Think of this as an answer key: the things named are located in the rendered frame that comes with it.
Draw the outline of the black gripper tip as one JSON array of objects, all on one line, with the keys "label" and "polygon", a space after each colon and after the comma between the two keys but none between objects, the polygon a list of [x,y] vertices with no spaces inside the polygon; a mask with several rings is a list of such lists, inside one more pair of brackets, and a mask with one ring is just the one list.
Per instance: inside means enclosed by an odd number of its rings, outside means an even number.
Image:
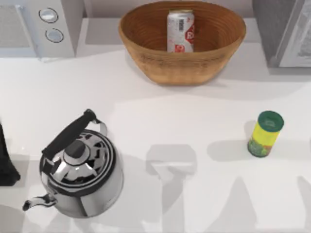
[{"label": "black gripper tip", "polygon": [[3,127],[0,123],[0,187],[14,186],[20,180],[20,173],[13,165],[6,146]]}]

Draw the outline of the yellow and green can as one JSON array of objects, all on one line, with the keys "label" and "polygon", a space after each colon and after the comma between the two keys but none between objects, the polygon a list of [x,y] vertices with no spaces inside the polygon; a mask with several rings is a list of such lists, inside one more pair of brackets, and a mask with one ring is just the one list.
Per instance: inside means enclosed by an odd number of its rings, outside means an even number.
[{"label": "yellow and green can", "polygon": [[268,156],[283,126],[284,120],[279,113],[261,112],[247,143],[248,151],[258,158]]}]

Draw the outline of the red and white can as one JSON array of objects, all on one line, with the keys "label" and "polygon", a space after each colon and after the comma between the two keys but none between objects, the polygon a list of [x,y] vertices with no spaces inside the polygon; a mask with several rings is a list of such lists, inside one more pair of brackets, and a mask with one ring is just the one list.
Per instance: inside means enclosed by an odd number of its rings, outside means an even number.
[{"label": "red and white can", "polygon": [[167,16],[167,52],[194,52],[194,31],[193,10],[170,10]]}]

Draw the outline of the pale microwave oven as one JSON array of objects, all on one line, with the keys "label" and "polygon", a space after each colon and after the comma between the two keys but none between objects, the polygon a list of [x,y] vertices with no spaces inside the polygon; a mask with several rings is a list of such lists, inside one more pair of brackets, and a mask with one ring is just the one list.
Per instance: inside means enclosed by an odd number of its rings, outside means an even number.
[{"label": "pale microwave oven", "polygon": [[[55,23],[40,19],[38,12],[45,8],[58,13]],[[84,16],[84,0],[0,0],[0,58],[74,58]],[[45,37],[52,28],[64,34],[62,42]]]}]

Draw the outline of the round microwave knob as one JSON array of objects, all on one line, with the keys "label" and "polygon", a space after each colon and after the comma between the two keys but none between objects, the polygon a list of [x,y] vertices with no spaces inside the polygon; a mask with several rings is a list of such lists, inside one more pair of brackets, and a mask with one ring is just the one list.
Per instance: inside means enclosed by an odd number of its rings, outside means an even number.
[{"label": "round microwave knob", "polygon": [[46,23],[55,23],[59,18],[58,13],[52,8],[39,10],[38,15],[40,19]]},{"label": "round microwave knob", "polygon": [[53,43],[60,43],[64,40],[64,34],[56,28],[47,29],[45,31],[45,37]]}]

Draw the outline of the brown wooden basket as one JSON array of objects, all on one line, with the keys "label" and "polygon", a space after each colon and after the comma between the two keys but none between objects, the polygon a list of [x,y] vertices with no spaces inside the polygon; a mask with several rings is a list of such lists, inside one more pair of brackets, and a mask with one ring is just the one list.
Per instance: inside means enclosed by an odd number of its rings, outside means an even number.
[{"label": "brown wooden basket", "polygon": [[[168,14],[194,13],[194,52],[167,52]],[[126,13],[119,35],[138,68],[153,82],[195,85],[216,76],[246,35],[243,18],[223,6],[194,0],[155,1]]]}]

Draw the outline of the shiny steel kettle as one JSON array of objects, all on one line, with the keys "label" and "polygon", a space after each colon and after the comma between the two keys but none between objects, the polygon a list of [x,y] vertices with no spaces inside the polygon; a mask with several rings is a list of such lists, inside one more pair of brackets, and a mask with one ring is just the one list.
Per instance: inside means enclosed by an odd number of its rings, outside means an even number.
[{"label": "shiny steel kettle", "polygon": [[107,127],[90,109],[43,149],[39,175],[47,193],[26,200],[23,211],[53,206],[72,218],[105,212],[120,196],[124,182],[122,161]]}]

